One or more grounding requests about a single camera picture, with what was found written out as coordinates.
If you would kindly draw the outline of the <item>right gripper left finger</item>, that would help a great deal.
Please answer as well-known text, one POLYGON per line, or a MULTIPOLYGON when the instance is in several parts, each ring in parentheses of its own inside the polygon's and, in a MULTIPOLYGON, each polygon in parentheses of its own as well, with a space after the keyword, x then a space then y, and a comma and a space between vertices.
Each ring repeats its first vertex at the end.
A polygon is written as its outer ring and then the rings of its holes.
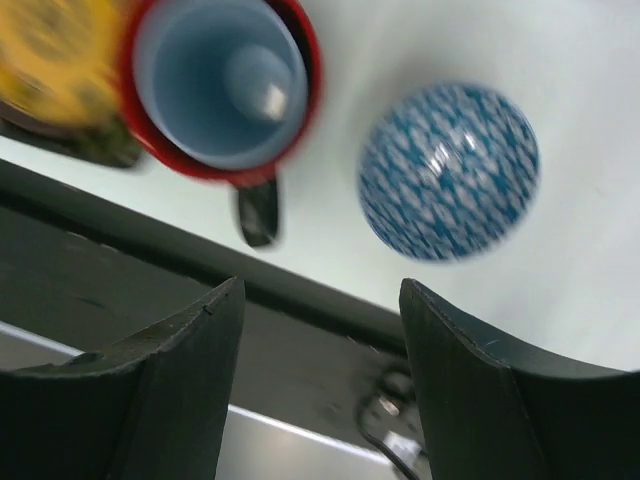
POLYGON ((2 477, 213 478, 244 306, 232 278, 100 351, 3 373, 2 477))

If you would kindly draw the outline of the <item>light blue cup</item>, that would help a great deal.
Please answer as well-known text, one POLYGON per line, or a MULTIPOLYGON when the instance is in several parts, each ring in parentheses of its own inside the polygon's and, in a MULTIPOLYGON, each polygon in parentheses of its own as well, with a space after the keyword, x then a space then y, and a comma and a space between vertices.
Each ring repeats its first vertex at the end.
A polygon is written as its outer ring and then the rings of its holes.
POLYGON ((153 125, 199 163, 262 165, 302 125, 303 57, 264 1, 158 1, 136 30, 132 60, 153 125))

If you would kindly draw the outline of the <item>blue patterned bowl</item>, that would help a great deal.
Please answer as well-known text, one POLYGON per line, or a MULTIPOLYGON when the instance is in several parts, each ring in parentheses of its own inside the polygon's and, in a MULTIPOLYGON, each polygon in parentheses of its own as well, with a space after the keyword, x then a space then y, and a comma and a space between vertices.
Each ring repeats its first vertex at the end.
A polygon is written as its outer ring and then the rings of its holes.
POLYGON ((539 179, 536 135, 509 98, 441 82, 401 98, 372 126, 357 192, 387 247, 449 262, 503 241, 526 215, 539 179))

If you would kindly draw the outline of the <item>yellow round patterned plate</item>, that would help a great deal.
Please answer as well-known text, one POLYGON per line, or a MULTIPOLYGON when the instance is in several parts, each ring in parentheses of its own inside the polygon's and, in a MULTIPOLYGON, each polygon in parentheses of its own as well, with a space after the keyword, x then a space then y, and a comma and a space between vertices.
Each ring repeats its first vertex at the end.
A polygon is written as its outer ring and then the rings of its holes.
POLYGON ((128 1, 3 1, 1 102, 58 127, 110 120, 129 10, 128 1))

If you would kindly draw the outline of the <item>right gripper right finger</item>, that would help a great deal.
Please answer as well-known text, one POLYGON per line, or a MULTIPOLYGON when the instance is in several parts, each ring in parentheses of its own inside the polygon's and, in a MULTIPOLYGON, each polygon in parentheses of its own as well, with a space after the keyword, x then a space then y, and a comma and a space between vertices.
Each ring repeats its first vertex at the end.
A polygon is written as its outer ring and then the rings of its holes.
POLYGON ((552 353, 413 279, 399 296, 436 479, 635 479, 639 376, 552 353))

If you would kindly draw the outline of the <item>red black mug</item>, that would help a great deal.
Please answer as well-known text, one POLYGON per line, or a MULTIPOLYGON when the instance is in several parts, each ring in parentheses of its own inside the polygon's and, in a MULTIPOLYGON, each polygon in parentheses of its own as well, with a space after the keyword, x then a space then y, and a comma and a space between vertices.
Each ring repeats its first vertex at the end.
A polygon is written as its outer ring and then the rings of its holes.
POLYGON ((254 248, 269 245, 279 233, 278 167, 308 133, 322 96, 322 53, 311 20, 297 1, 264 1, 284 21, 301 51, 308 77, 307 108, 298 133, 281 153, 253 168, 225 170, 199 163, 181 151, 153 125, 140 102, 132 73, 133 42, 143 15, 156 2, 135 2, 121 35, 117 56, 117 88, 123 120, 144 149, 173 171, 195 179, 232 185, 236 191, 236 212, 245 242, 254 248))

